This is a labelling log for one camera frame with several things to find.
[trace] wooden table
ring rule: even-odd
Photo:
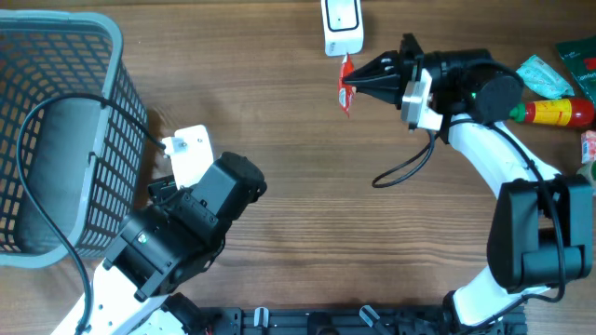
[[[537,54],[570,79],[554,44],[596,32],[593,1],[362,7],[366,37],[357,67],[414,32],[426,51],[488,47],[513,68]],[[495,199],[460,153],[440,144],[407,182],[371,187],[374,176],[418,152],[427,136],[408,134],[393,106],[367,96],[356,97],[350,119],[340,111],[340,60],[323,52],[318,1],[60,9],[102,12],[120,25],[124,61],[152,131],[170,136],[204,124],[216,153],[244,154],[266,176],[267,194],[235,222],[217,262],[180,287],[197,305],[439,303],[485,265]],[[579,168],[579,130],[510,128],[562,172]],[[139,206],[143,186],[169,173],[169,162],[149,150]],[[69,260],[37,271],[0,269],[0,334],[49,333],[80,296],[79,281]],[[595,295],[592,275],[571,284],[561,303],[533,301],[530,332],[593,334]]]

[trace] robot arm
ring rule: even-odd
[[[453,319],[451,331],[488,322],[521,297],[559,283],[553,230],[538,227],[538,217],[550,213],[538,192],[536,175],[518,149],[485,125],[500,128],[515,141],[547,181],[562,223],[567,280],[589,274],[591,188],[581,177],[561,176],[506,129],[503,121],[520,101],[523,82],[492,60],[487,50],[424,54],[413,35],[405,34],[399,52],[382,54],[344,82],[395,104],[410,130],[439,130],[443,141],[472,163],[498,199],[487,248],[489,266],[445,297],[446,313]],[[456,122],[461,119],[472,122]]]
[[[93,277],[94,302],[87,334],[189,333],[173,316],[170,293],[207,271],[222,252],[225,233],[246,206],[265,192],[263,173],[246,157],[223,153],[213,162],[203,126],[163,140],[174,175],[149,186],[153,205],[133,211],[106,249]],[[53,332],[73,333],[81,297]]]

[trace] red packet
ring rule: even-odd
[[[350,59],[350,55],[346,54],[342,61],[342,67],[339,70],[339,83],[337,84],[337,92],[339,93],[339,105],[342,111],[350,117],[350,104],[354,98],[354,89],[350,85],[344,84],[344,77],[354,72],[354,64]]]

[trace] yellow label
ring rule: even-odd
[[[534,123],[566,126],[571,119],[571,102],[568,99],[534,102]]]

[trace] gray plastic basket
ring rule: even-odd
[[[0,265],[38,268],[66,255],[15,169],[18,131],[37,103],[95,93],[147,124],[122,46],[118,26],[100,14],[0,10]],[[81,256],[101,256],[132,207],[143,134],[81,99],[55,103],[32,124],[23,142],[32,191]]]

